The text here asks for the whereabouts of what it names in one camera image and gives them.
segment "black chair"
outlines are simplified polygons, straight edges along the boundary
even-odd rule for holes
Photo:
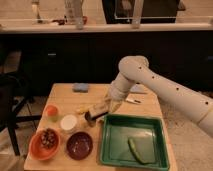
[[[129,0],[129,2],[134,6],[133,0]],[[144,0],[142,17],[147,18],[142,18],[141,23],[174,23],[179,2],[180,0]],[[115,10],[117,17],[127,17],[127,13],[122,9],[121,0],[102,0],[102,5],[107,24],[127,24],[131,21],[126,19],[116,19],[115,17]]]
[[[0,131],[8,129],[15,155],[20,155],[15,129],[16,123],[39,120],[41,115],[17,116],[22,107],[31,98],[25,95],[24,98],[14,105],[14,90],[17,88],[17,80],[9,75],[0,75]]]

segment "dark red bowl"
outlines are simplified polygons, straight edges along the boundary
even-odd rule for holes
[[[93,149],[92,138],[86,132],[77,132],[67,141],[68,155],[75,160],[86,158]]]

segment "chair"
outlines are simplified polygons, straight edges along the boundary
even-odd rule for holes
[[[26,94],[13,109],[14,90],[17,85],[17,80],[13,77],[6,74],[0,75],[0,129],[8,129],[14,153],[15,155],[20,155],[15,133],[15,129],[17,128],[16,123],[39,120],[41,115],[17,116],[22,107],[31,98],[31,96]]]

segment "cabinet door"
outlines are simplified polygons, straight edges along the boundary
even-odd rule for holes
[[[79,38],[31,40],[23,48],[20,70],[37,95],[48,94],[56,82],[88,82],[88,44]]]
[[[90,63],[95,82],[110,83],[119,70],[119,61],[125,56],[144,55],[151,61],[148,35],[137,33],[95,34],[90,39]]]

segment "dark cabinet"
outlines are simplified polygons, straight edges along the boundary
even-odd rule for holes
[[[213,90],[213,31],[17,34],[0,38],[21,48],[20,70],[37,95],[48,94],[55,82],[110,83],[118,74],[120,59],[128,55],[146,56],[151,70],[189,88]]]

